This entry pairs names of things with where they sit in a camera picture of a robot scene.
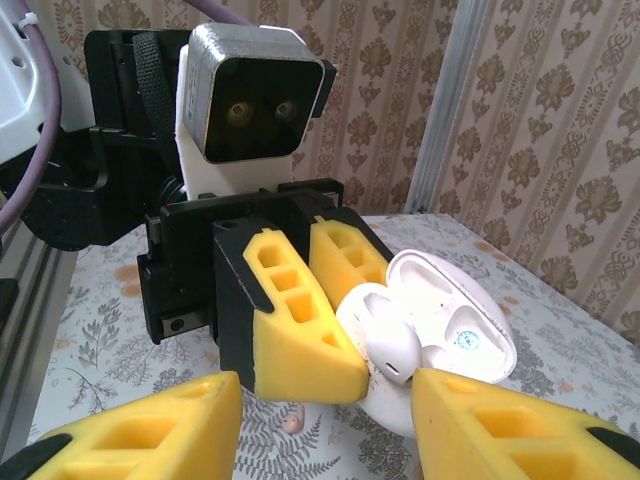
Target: wallpaper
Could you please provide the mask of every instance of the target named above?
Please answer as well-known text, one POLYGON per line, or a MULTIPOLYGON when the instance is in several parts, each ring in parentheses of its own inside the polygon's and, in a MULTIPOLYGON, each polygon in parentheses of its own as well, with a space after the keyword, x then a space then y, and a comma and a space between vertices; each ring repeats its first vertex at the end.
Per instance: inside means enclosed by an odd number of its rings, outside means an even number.
MULTIPOLYGON (((292 155, 297 180, 333 177, 361 213, 401 211, 458 0, 223 0, 255 24, 295 29, 338 68, 324 115, 292 155)), ((186 29, 206 21, 182 0, 36 0, 69 60, 86 72, 95 29, 186 29)))
POLYGON ((639 30, 639 0, 492 0, 431 205, 636 345, 639 30))

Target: table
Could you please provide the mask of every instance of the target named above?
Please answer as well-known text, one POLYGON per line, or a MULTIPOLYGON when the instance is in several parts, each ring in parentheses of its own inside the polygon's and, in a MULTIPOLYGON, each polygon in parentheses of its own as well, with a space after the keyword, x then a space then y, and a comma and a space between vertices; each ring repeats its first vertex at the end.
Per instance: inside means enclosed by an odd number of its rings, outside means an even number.
MULTIPOLYGON (((518 364, 502 385, 603 417, 640 438, 640 350, 448 216, 366 218, 394 251, 415 248, 462 268, 511 322, 518 364)), ((145 330, 136 255, 144 229, 80 252, 30 440, 62 424, 216 371, 206 329, 156 346, 145 330)), ((234 479, 418 479, 415 442, 354 406, 306 405, 302 432, 284 433, 294 404, 244 395, 234 479)))

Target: purple cable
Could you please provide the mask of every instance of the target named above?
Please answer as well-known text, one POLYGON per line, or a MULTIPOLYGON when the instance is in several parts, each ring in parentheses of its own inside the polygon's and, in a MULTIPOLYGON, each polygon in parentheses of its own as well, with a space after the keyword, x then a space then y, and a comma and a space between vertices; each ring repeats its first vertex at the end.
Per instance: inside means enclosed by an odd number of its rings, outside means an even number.
MULTIPOLYGON (((24 17, 31 11, 24 0, 14 0, 14 8, 20 17, 24 17)), ((33 152, 29 166, 15 192, 7 200, 7 204, 0 209, 0 235, 3 235, 20 218, 20 215, 22 215, 22 212, 33 197, 49 163, 49 157, 53 151, 53 146, 58 136, 58 128, 60 127, 60 82, 58 81, 53 58, 51 58, 44 36, 37 26, 26 25, 23 31, 33 45, 36 61, 43 75, 46 88, 45 121, 40 140, 33 152)))
POLYGON ((235 25, 253 25, 227 7, 218 5, 214 0, 184 0, 196 10, 201 11, 217 23, 231 23, 235 25))

